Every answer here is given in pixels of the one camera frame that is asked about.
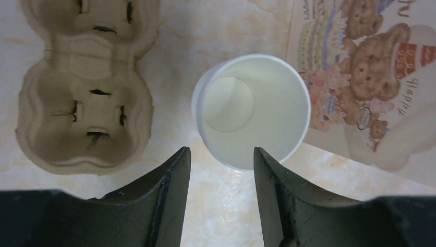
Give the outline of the brown pulp cup carrier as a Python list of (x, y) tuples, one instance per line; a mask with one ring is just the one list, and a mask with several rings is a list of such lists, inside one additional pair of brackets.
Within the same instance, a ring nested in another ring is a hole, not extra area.
[(158, 35), (159, 1), (21, 1), (44, 56), (25, 74), (16, 138), (41, 169), (106, 175), (139, 158), (153, 105), (136, 64)]

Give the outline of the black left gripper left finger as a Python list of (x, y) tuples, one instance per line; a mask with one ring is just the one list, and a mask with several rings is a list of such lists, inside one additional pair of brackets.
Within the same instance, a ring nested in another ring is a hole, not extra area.
[(191, 172), (182, 147), (163, 164), (96, 199), (98, 232), (90, 246), (179, 246)]

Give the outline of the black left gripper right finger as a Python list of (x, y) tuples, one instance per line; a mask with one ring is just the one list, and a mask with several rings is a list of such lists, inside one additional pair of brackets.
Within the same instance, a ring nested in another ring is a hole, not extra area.
[(309, 182), (262, 148), (253, 163), (265, 246), (369, 246), (359, 201)]

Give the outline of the brown paper coffee cup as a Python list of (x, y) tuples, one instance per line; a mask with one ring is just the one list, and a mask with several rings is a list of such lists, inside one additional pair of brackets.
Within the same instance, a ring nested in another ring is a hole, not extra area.
[(299, 148), (308, 131), (311, 102), (303, 79), (287, 62), (248, 54), (217, 64), (200, 77), (191, 112), (216, 160), (251, 171), (256, 147), (278, 162)]

